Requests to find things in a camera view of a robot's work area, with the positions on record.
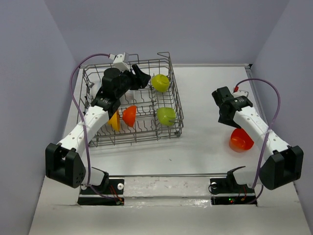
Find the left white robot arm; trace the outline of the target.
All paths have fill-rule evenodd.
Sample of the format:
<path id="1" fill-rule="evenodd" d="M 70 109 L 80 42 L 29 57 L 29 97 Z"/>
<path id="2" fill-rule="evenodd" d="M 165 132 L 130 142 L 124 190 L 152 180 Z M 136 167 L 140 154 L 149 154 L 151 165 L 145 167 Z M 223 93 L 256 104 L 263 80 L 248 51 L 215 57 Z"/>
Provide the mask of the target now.
<path id="1" fill-rule="evenodd" d="M 92 103 L 86 113 L 79 109 L 80 122 L 57 144 L 50 143 L 45 149 L 46 177 L 66 186 L 89 187 L 97 193 L 108 189 L 109 174 L 83 164 L 81 156 L 89 153 L 89 142 L 117 112 L 120 98 L 129 90 L 145 88 L 151 76 L 137 65 L 131 70 L 105 69 L 102 79 L 90 88 Z"/>

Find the orange round plastic bowl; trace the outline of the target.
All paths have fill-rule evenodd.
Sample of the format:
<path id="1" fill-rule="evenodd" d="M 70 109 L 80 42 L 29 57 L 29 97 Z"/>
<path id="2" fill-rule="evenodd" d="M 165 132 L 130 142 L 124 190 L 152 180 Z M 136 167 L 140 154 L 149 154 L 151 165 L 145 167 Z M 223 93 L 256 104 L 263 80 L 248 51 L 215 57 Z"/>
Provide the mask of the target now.
<path id="1" fill-rule="evenodd" d="M 134 126 L 135 118 L 136 118 L 136 106 L 133 105 L 124 110 L 122 119 L 129 127 Z"/>

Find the grey wire dish rack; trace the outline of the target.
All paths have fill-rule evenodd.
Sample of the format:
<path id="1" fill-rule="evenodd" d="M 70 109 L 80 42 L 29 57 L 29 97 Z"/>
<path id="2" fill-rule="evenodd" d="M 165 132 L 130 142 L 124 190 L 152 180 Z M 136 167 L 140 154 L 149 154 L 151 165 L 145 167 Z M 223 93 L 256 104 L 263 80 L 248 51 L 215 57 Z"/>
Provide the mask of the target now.
<path id="1" fill-rule="evenodd" d="M 121 98 L 119 106 L 120 131 L 116 132 L 106 123 L 89 142 L 91 147 L 104 145 L 132 144 L 140 141 L 159 140 L 164 138 L 178 138 L 183 129 L 183 111 L 174 69 L 170 54 L 160 52 L 157 59 L 141 60 L 138 55 L 129 55 L 128 64 L 138 67 L 151 79 L 157 74 L 163 74 L 170 80 L 170 87 L 166 92 L 156 91 L 151 79 L 144 89 L 129 90 Z M 105 69 L 115 68 L 112 63 L 86 65 L 81 68 L 82 82 L 80 85 L 79 105 L 83 113 L 87 111 L 92 103 L 90 88 L 95 82 L 102 79 Z M 122 119 L 123 112 L 130 106 L 136 106 L 136 118 L 133 127 L 129 127 Z M 157 110 L 161 107 L 169 107 L 175 110 L 176 119 L 174 125 L 162 125 L 157 118 Z"/>

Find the orange square plastic bowl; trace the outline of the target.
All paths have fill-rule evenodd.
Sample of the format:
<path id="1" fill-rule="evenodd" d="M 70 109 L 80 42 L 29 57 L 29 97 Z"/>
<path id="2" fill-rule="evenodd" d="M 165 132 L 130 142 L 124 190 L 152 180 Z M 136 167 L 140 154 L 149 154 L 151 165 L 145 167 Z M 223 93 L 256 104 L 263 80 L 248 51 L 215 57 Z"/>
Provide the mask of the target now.
<path id="1" fill-rule="evenodd" d="M 244 129 L 236 128 L 229 139 L 229 147 L 236 152 L 245 152 L 250 150 L 254 141 Z"/>

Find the white square bowl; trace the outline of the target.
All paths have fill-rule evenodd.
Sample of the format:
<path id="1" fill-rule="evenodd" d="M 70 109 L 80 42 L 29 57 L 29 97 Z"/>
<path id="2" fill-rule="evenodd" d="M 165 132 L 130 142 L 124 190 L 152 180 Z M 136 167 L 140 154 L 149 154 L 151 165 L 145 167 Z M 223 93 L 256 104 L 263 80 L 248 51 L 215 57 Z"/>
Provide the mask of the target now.
<path id="1" fill-rule="evenodd" d="M 162 125 L 172 126 L 176 119 L 176 112 L 169 107 L 161 107 L 157 110 L 157 118 Z"/>

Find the yellow plastic bowl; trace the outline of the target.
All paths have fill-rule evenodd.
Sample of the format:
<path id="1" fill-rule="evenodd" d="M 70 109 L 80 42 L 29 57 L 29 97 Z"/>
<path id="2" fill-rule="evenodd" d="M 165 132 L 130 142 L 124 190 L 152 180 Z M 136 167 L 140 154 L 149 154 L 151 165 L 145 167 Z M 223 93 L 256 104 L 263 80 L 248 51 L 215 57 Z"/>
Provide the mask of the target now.
<path id="1" fill-rule="evenodd" d="M 120 131 L 120 115 L 119 110 L 117 110 L 113 116 L 108 121 L 108 124 L 112 127 L 112 129 L 116 132 Z"/>

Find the white round bowl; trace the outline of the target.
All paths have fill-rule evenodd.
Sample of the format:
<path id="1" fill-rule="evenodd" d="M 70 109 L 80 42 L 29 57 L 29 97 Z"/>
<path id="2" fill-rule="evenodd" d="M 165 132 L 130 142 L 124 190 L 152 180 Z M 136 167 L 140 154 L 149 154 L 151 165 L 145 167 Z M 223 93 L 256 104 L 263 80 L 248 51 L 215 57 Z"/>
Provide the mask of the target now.
<path id="1" fill-rule="evenodd" d="M 90 95 L 95 98 L 99 90 L 101 89 L 101 83 L 94 83 L 93 86 L 90 88 Z"/>

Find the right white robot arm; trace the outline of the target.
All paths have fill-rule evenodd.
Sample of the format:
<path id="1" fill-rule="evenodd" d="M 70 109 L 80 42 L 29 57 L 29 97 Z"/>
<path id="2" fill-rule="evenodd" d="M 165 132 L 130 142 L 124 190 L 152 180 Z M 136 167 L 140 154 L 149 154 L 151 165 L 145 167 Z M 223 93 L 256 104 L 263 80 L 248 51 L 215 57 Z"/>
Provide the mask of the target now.
<path id="1" fill-rule="evenodd" d="M 237 169 L 226 178 L 225 186 L 229 191 L 236 192 L 243 185 L 251 188 L 255 184 L 274 190 L 301 177 L 303 150 L 298 145 L 289 145 L 269 130 L 246 96 L 237 96 L 228 87 L 222 87 L 216 89 L 212 97 L 219 107 L 218 122 L 243 129 L 262 154 L 259 167 Z"/>

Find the green plastic bowl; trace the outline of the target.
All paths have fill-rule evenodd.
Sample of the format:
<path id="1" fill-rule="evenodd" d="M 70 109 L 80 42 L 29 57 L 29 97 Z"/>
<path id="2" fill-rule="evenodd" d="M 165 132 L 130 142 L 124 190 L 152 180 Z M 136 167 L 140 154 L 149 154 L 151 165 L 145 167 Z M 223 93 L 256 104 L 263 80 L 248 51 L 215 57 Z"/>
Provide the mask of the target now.
<path id="1" fill-rule="evenodd" d="M 170 80 L 163 74 L 157 74 L 151 79 L 153 88 L 158 92 L 166 92 L 170 87 Z"/>

